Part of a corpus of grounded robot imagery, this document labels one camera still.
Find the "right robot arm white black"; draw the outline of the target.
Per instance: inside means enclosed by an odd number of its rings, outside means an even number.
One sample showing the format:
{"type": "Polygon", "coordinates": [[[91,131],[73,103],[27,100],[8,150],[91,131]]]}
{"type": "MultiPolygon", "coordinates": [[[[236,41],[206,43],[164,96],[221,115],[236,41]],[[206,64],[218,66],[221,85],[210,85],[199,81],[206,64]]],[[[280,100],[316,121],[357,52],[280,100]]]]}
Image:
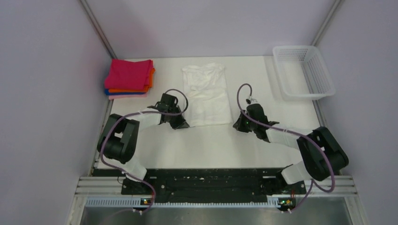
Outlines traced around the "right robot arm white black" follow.
{"type": "Polygon", "coordinates": [[[275,187],[281,193],[288,193],[295,183],[304,180],[323,181],[349,164],[348,156],[328,128],[301,129],[270,121],[260,104],[248,105],[233,127],[239,132],[253,132],[258,139],[268,143],[300,152],[300,162],[276,174],[275,187]]]}

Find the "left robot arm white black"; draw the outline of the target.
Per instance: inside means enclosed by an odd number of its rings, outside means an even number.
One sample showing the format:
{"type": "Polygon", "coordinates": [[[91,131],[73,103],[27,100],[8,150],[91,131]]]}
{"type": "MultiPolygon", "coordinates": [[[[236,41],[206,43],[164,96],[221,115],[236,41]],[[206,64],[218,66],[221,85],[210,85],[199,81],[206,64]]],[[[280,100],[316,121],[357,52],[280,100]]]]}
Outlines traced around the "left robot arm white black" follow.
{"type": "Polygon", "coordinates": [[[183,117],[188,108],[185,98],[185,108],[181,110],[178,98],[163,93],[160,101],[141,112],[125,116],[111,114],[103,128],[97,144],[97,151],[103,164],[116,168],[133,180],[133,188],[140,194],[149,191],[151,182],[145,178],[147,169],[134,157],[138,133],[144,129],[168,123],[172,129],[189,128],[183,117]]]}

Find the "white t shirt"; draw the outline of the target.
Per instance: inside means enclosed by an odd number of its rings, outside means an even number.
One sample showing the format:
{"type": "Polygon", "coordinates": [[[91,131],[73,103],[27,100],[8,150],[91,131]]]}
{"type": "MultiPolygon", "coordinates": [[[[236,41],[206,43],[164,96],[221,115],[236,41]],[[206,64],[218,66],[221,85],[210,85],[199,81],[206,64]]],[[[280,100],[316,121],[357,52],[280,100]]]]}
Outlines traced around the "white t shirt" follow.
{"type": "Polygon", "coordinates": [[[182,68],[182,74],[183,92],[189,104],[184,117],[191,127],[232,123],[223,64],[185,66],[182,68]]]}

